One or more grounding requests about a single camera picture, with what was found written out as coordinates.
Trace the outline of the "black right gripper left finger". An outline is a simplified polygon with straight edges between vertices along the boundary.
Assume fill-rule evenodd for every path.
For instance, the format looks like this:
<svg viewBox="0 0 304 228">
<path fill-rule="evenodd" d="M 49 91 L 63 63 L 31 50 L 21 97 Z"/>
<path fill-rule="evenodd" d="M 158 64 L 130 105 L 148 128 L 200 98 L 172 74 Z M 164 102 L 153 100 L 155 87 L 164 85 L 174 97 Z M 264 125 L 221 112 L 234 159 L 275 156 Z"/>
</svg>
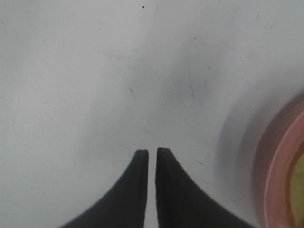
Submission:
<svg viewBox="0 0 304 228">
<path fill-rule="evenodd" d="M 144 227 L 149 153 L 137 150 L 114 186 L 92 207 L 64 228 Z"/>
</svg>

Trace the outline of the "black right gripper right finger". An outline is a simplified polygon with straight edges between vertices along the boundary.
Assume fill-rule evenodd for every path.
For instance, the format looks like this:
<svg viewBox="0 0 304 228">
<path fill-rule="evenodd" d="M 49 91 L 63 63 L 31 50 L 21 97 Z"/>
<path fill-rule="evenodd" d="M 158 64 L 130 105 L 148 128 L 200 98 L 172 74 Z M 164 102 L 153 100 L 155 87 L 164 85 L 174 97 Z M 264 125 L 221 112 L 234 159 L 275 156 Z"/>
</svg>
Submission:
<svg viewBox="0 0 304 228">
<path fill-rule="evenodd" d="M 156 208 L 161 228 L 249 228 L 224 209 L 185 172 L 169 148 L 159 147 L 156 159 Z"/>
</svg>

